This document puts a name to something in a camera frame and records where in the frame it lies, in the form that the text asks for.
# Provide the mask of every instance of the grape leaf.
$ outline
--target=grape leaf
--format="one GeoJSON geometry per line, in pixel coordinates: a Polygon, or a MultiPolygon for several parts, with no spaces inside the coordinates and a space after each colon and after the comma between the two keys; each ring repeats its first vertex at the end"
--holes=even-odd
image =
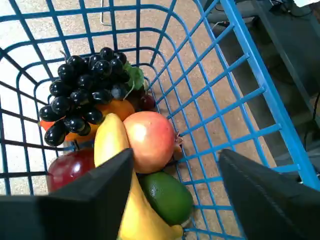
{"type": "Polygon", "coordinates": [[[144,73],[142,72],[142,70],[137,66],[132,67],[128,61],[125,63],[123,68],[128,72],[130,76],[130,80],[126,84],[128,84],[129,87],[132,87],[134,82],[134,89],[139,90],[143,86],[145,81],[144,73]]]}

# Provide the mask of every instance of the black grape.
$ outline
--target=black grape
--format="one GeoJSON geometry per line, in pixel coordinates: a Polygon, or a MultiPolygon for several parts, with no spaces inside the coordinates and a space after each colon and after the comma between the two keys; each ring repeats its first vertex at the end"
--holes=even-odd
{"type": "Polygon", "coordinates": [[[92,68],[96,65],[98,61],[100,61],[102,58],[99,54],[93,54],[91,55],[89,59],[89,69],[92,70],[92,68]]]}
{"type": "Polygon", "coordinates": [[[104,47],[100,50],[100,56],[103,60],[111,61],[114,58],[114,51],[110,47],[104,47]]]}
{"type": "Polygon", "coordinates": [[[53,96],[59,97],[59,96],[68,96],[72,89],[69,85],[65,84],[63,81],[56,80],[50,84],[49,90],[53,96]]]}
{"type": "Polygon", "coordinates": [[[91,124],[100,124],[104,120],[104,116],[101,111],[95,107],[89,108],[83,113],[83,118],[91,124]]]}
{"type": "Polygon", "coordinates": [[[71,103],[65,96],[57,96],[51,102],[51,107],[56,114],[65,116],[66,113],[71,109],[71,103]]]}
{"type": "Polygon", "coordinates": [[[89,123],[85,122],[84,129],[78,132],[79,136],[87,136],[91,132],[91,126],[89,123]]]}
{"type": "Polygon", "coordinates": [[[92,93],[92,97],[97,104],[108,104],[111,102],[113,96],[111,92],[105,89],[97,90],[92,93]]]}
{"type": "Polygon", "coordinates": [[[63,120],[56,121],[44,134],[44,141],[51,147],[62,144],[68,131],[65,129],[63,120]]]}
{"type": "Polygon", "coordinates": [[[44,106],[39,111],[40,118],[45,122],[54,122],[63,117],[63,115],[56,114],[51,105],[44,106]]]}
{"type": "Polygon", "coordinates": [[[111,66],[112,66],[112,72],[119,75],[122,73],[122,71],[124,70],[124,65],[122,64],[122,62],[117,59],[114,58],[110,61],[111,66]]]}
{"type": "Polygon", "coordinates": [[[89,74],[81,75],[76,81],[76,84],[79,88],[89,90],[94,84],[94,78],[89,74]]]}
{"type": "Polygon", "coordinates": [[[122,84],[115,84],[112,86],[111,94],[116,100],[122,100],[127,94],[126,88],[122,84]]]}
{"type": "Polygon", "coordinates": [[[120,83],[127,83],[130,81],[130,75],[126,70],[123,70],[123,72],[118,75],[117,80],[120,83]]]}
{"type": "Polygon", "coordinates": [[[114,56],[119,59],[123,65],[127,62],[127,56],[123,52],[117,52],[114,54],[114,56]]]}
{"type": "Polygon", "coordinates": [[[111,75],[112,66],[106,60],[97,61],[94,67],[92,68],[93,75],[98,78],[107,78],[111,75]]]}
{"type": "Polygon", "coordinates": [[[85,120],[77,115],[66,116],[63,119],[66,129],[71,133],[79,133],[85,128],[85,120]]]}
{"type": "Polygon", "coordinates": [[[67,64],[70,64],[74,68],[75,74],[77,76],[82,74],[86,70],[86,63],[84,59],[77,55],[69,57],[69,59],[67,60],[67,64]]]}
{"type": "Polygon", "coordinates": [[[90,103],[92,96],[85,89],[77,89],[70,94],[70,98],[76,106],[81,106],[90,103]]]}
{"type": "Polygon", "coordinates": [[[58,75],[62,82],[64,82],[67,85],[70,85],[73,83],[74,78],[76,77],[76,72],[73,66],[64,63],[58,67],[58,75]]]}

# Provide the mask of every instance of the blue plastic basket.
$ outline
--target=blue plastic basket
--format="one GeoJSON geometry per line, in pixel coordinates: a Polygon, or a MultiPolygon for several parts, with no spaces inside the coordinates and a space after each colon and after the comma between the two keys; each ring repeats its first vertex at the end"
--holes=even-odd
{"type": "Polygon", "coordinates": [[[48,64],[51,63],[57,63],[63,61],[63,58],[55,58],[55,59],[50,59],[50,60],[45,60],[42,51],[39,48],[39,44],[43,43],[50,43],[54,41],[60,41],[63,46],[63,50],[65,53],[70,56],[70,50],[68,49],[67,40],[75,40],[75,39],[80,39],[80,38],[86,38],[88,40],[89,44],[89,49],[90,52],[83,56],[90,56],[92,53],[94,53],[94,42],[93,42],[93,37],[96,36],[105,36],[105,35],[111,35],[113,38],[113,48],[115,51],[122,51],[122,52],[135,52],[136,54],[136,65],[137,66],[149,66],[154,70],[155,73],[155,78],[154,79],[147,79],[149,82],[149,89],[152,91],[152,94],[154,97],[156,97],[153,87],[156,82],[158,82],[160,86],[160,91],[161,91],[161,96],[156,99],[156,103],[165,103],[168,111],[168,119],[172,120],[173,126],[176,131],[179,130],[177,123],[174,120],[174,116],[177,113],[182,113],[183,118],[185,120],[185,126],[186,130],[181,132],[181,136],[186,136],[189,135],[191,138],[191,142],[193,144],[193,147],[195,149],[195,153],[192,155],[187,155],[185,152],[184,153],[184,158],[177,163],[177,166],[180,163],[184,163],[187,166],[187,172],[189,174],[189,179],[190,181],[183,181],[182,176],[179,170],[179,167],[176,168],[177,170],[177,175],[183,184],[187,186],[191,186],[193,188],[195,197],[197,199],[198,204],[195,205],[195,208],[200,211],[201,216],[203,217],[204,221],[204,227],[200,229],[199,226],[197,226],[197,223],[194,219],[192,219],[192,227],[185,228],[186,232],[193,232],[195,234],[196,238],[199,239],[201,238],[201,235],[207,235],[209,239],[213,239],[215,237],[220,237],[223,239],[242,239],[245,238],[245,236],[235,236],[231,235],[224,227],[222,217],[220,215],[220,211],[232,211],[233,208],[230,205],[220,205],[217,204],[217,200],[215,199],[215,196],[212,192],[211,185],[210,183],[214,182],[219,182],[222,180],[220,176],[214,176],[214,177],[208,177],[205,171],[205,164],[203,163],[202,157],[207,154],[212,154],[212,161],[216,162],[218,161],[218,155],[217,151],[223,149],[223,148],[230,148],[232,150],[236,150],[235,145],[244,143],[246,141],[253,141],[254,146],[256,148],[257,154],[259,155],[262,164],[265,166],[269,167],[267,158],[264,154],[263,148],[261,146],[259,137],[276,133],[279,132],[284,140],[284,143],[288,149],[289,154],[291,155],[293,159],[293,164],[290,165],[285,165],[285,166],[279,166],[275,167],[274,169],[280,173],[289,173],[289,172],[298,172],[301,179],[303,180],[303,183],[305,185],[308,185],[314,189],[320,190],[320,182],[316,177],[316,173],[313,169],[312,164],[309,161],[308,155],[306,154],[301,141],[295,131],[295,128],[286,112],[286,109],[277,93],[277,90],[273,84],[273,81],[271,80],[268,71],[257,51],[257,48],[255,47],[255,44],[248,32],[248,29],[246,28],[244,21],[241,18],[241,15],[237,11],[236,5],[233,0],[221,0],[220,3],[228,17],[228,20],[230,22],[230,25],[225,28],[225,30],[218,36],[215,37],[214,34],[211,31],[211,27],[206,19],[207,14],[215,7],[215,5],[218,3],[218,0],[213,1],[212,4],[208,7],[208,9],[204,12],[199,0],[195,0],[195,4],[198,8],[198,11],[200,12],[200,19],[198,22],[193,26],[191,30],[189,30],[184,22],[184,20],[176,13],[174,12],[174,7],[176,5],[176,0],[172,0],[169,8],[158,5],[158,4],[141,4],[140,0],[136,0],[136,5],[115,5],[113,0],[109,0],[109,6],[107,7],[94,7],[94,8],[87,8],[85,5],[84,0],[79,0],[79,9],[71,9],[71,10],[55,10],[54,5],[52,3],[52,0],[46,0],[47,7],[49,11],[46,12],[36,12],[36,13],[22,13],[21,10],[18,7],[18,4],[16,3],[15,0],[8,0],[10,3],[13,11],[15,14],[12,15],[5,15],[5,16],[0,16],[0,23],[9,23],[10,21],[19,21],[21,26],[23,27],[28,40],[27,41],[22,41],[18,42],[15,44],[12,44],[10,46],[7,46],[6,48],[2,49],[0,48],[0,61],[2,61],[4,58],[10,62],[16,69],[18,69],[19,73],[16,76],[16,79],[9,79],[10,81],[13,82],[13,84],[8,84],[8,79],[6,81],[1,80],[0,85],[8,90],[14,91],[17,94],[17,99],[18,99],[18,112],[14,112],[8,109],[4,109],[1,106],[4,103],[4,99],[1,99],[2,102],[0,102],[0,144],[1,144],[1,153],[2,153],[2,165],[3,165],[3,172],[0,173],[0,180],[2,179],[4,182],[4,187],[5,187],[5,192],[6,194],[10,195],[12,194],[11,190],[11,180],[14,178],[21,178],[24,177],[27,179],[27,184],[29,187],[30,194],[35,194],[35,188],[33,184],[33,177],[35,176],[45,176],[47,172],[47,161],[46,159],[46,154],[45,152],[47,150],[53,150],[56,152],[56,156],[59,155],[59,153],[62,153],[63,151],[69,151],[69,150],[74,150],[74,146],[69,146],[69,147],[50,147],[47,145],[44,145],[43,142],[43,132],[40,127],[38,127],[39,130],[39,136],[40,136],[40,144],[34,144],[34,143],[29,143],[27,141],[26,137],[26,124],[28,122],[36,124],[39,121],[39,114],[38,114],[38,104],[46,104],[44,101],[37,99],[36,96],[36,90],[41,86],[41,84],[55,80],[57,79],[56,77],[53,76],[50,68],[48,67],[48,64]],[[157,10],[161,11],[166,14],[164,24],[162,29],[157,29],[153,27],[141,27],[141,11],[142,10],[147,10],[147,9],[152,9],[152,10],[157,10]],[[118,11],[136,11],[136,28],[133,29],[116,29],[116,17],[115,17],[115,12],[118,11]],[[87,14],[93,14],[93,13],[101,13],[101,12],[109,12],[110,13],[110,20],[111,20],[111,27],[112,30],[109,31],[102,31],[102,32],[91,32],[90,25],[88,22],[87,14]],[[83,22],[84,22],[84,27],[85,27],[85,32],[84,34],[72,34],[72,35],[64,35],[60,22],[58,20],[59,16],[69,16],[69,15],[82,15],[83,17],[83,22]],[[45,18],[45,17],[50,17],[53,19],[54,25],[56,27],[58,36],[57,37],[49,37],[49,38],[44,38],[44,39],[35,39],[32,31],[30,30],[26,20],[30,19],[38,19],[38,18],[45,18]],[[176,46],[175,42],[171,38],[170,35],[166,33],[167,26],[169,24],[169,21],[171,18],[176,19],[182,26],[182,28],[185,31],[186,37],[182,41],[182,43],[179,46],[176,46]],[[198,29],[200,25],[203,25],[211,39],[211,44],[210,46],[202,53],[198,54],[194,41],[192,39],[193,34],[195,31],[198,29]],[[159,38],[156,44],[156,47],[141,47],[140,46],[140,34],[141,32],[144,31],[149,31],[149,32],[155,32],[159,34],[159,38]],[[243,55],[239,57],[235,62],[232,64],[228,65],[220,47],[219,47],[219,42],[230,32],[234,32],[236,35],[236,38],[243,50],[243,55]],[[127,34],[127,33],[136,33],[136,47],[134,48],[125,48],[125,49],[118,49],[118,43],[117,43],[117,34],[127,34]],[[166,59],[166,57],[163,55],[163,53],[160,51],[160,45],[163,41],[163,39],[166,38],[168,40],[173,49],[174,53],[173,55],[169,58],[166,59]],[[182,63],[181,57],[180,57],[180,50],[183,48],[183,46],[188,43],[191,47],[191,51],[195,56],[195,61],[187,68],[184,68],[184,65],[182,63]],[[13,59],[10,56],[10,52],[19,49],[19,47],[22,46],[32,46],[38,55],[40,61],[39,62],[33,62],[30,64],[27,64],[25,66],[20,66],[17,62],[17,59],[13,59]],[[151,58],[150,62],[141,62],[140,61],[140,54],[142,50],[149,50],[153,51],[153,55],[151,58]],[[202,59],[211,51],[215,50],[218,59],[220,60],[221,66],[223,67],[223,72],[221,72],[217,77],[214,79],[208,79],[208,76],[206,72],[204,71],[203,65],[202,65],[202,59]],[[156,69],[154,67],[154,62],[157,56],[160,56],[160,58],[164,61],[164,67],[162,69],[156,69]],[[169,64],[173,61],[174,58],[178,59],[179,65],[182,69],[182,75],[176,80],[173,80],[172,74],[171,74],[171,69],[169,68],[169,64]],[[248,62],[249,66],[251,67],[251,70],[253,72],[253,75],[256,78],[258,88],[251,93],[241,96],[239,94],[239,91],[236,88],[235,85],[235,80],[232,75],[232,71],[236,69],[240,64],[248,62]],[[27,71],[31,67],[34,66],[43,66],[46,73],[49,76],[49,79],[41,79],[41,80],[35,80],[34,76],[31,76],[27,71]],[[188,74],[191,72],[192,69],[195,67],[199,67],[200,72],[202,74],[202,77],[205,81],[206,86],[201,89],[198,92],[193,92],[193,88],[190,84],[190,81],[188,80],[188,74]],[[170,85],[167,90],[164,90],[162,86],[162,82],[159,80],[159,76],[164,72],[168,72],[170,85]],[[27,93],[23,87],[19,84],[21,77],[24,76],[27,78],[33,85],[33,95],[27,93]],[[226,77],[227,81],[229,83],[229,86],[236,98],[236,101],[224,108],[220,108],[219,104],[215,98],[215,94],[212,91],[211,87],[218,83],[222,78],[226,77]],[[191,92],[191,97],[186,100],[185,102],[182,102],[180,99],[180,96],[177,91],[177,85],[182,81],[186,80],[186,84],[188,89],[191,92]],[[204,92],[208,91],[210,98],[213,102],[214,107],[216,108],[216,113],[212,114],[210,117],[204,119],[198,102],[197,98],[203,94],[204,92]],[[178,102],[178,108],[175,110],[171,110],[170,104],[167,100],[169,93],[174,93],[177,98],[178,102]],[[257,97],[257,96],[263,96],[266,100],[266,103],[269,107],[269,110],[274,118],[275,124],[265,127],[263,129],[255,130],[253,127],[253,124],[248,116],[247,110],[245,108],[245,103],[250,101],[251,99],[257,97]],[[24,115],[24,108],[27,108],[28,106],[24,104],[22,101],[23,98],[27,98],[29,100],[34,101],[35,103],[35,109],[36,109],[36,114],[37,114],[37,119],[33,119],[29,116],[24,115]],[[196,110],[199,114],[200,122],[190,126],[188,118],[186,116],[185,109],[189,104],[194,103],[196,110]],[[242,137],[238,137],[235,139],[232,139],[230,132],[228,130],[228,126],[224,121],[224,114],[234,110],[235,108],[239,108],[241,110],[241,114],[243,116],[243,119],[245,121],[245,124],[248,128],[249,134],[244,135],[242,137]],[[12,140],[12,139],[6,139],[5,138],[5,127],[4,127],[4,121],[3,121],[3,116],[11,116],[18,118],[21,123],[21,128],[22,128],[22,140],[12,140]],[[208,129],[206,128],[206,124],[210,123],[211,121],[215,119],[220,119],[221,124],[223,126],[223,130],[226,134],[227,141],[222,143],[222,144],[215,144],[210,138],[210,133],[208,132],[208,129]],[[199,146],[197,146],[196,141],[193,137],[193,131],[203,128],[205,132],[205,136],[210,147],[206,150],[199,150],[199,146]],[[8,168],[8,162],[11,160],[7,156],[7,148],[10,146],[19,146],[23,148],[23,153],[24,156],[18,156],[21,158],[25,158],[25,165],[26,165],[26,171],[25,172],[10,172],[8,168]],[[31,170],[31,162],[32,162],[32,156],[30,156],[28,152],[28,148],[33,148],[33,149],[38,149],[41,151],[42,158],[43,158],[43,170],[39,171],[33,171],[31,170]],[[200,165],[200,168],[203,173],[203,179],[194,179],[192,170],[189,166],[189,161],[191,159],[197,159],[200,165]],[[211,205],[205,205],[201,203],[201,196],[197,190],[197,185],[198,184],[205,184],[209,190],[209,199],[211,200],[211,205]],[[205,215],[205,210],[213,210],[216,212],[216,219],[219,223],[220,226],[220,232],[216,232],[211,230],[208,221],[206,219],[205,215]]]}

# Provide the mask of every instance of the avocado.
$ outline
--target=avocado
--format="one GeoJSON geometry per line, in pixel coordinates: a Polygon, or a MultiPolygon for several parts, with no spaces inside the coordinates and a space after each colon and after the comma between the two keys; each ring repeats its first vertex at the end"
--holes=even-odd
{"type": "Polygon", "coordinates": [[[193,210],[193,197],[173,176],[156,172],[140,179],[151,207],[170,226],[184,223],[193,210]]]}

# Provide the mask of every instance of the yellow banana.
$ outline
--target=yellow banana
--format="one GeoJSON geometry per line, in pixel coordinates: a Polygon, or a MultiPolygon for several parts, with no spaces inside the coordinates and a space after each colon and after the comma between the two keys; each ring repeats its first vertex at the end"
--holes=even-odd
{"type": "MultiPolygon", "coordinates": [[[[129,147],[124,124],[116,114],[109,113],[96,132],[95,166],[103,164],[129,147]]],[[[182,234],[183,229],[180,225],[169,226],[152,209],[133,171],[119,237],[122,240],[174,240],[181,237],[182,234]]]]}

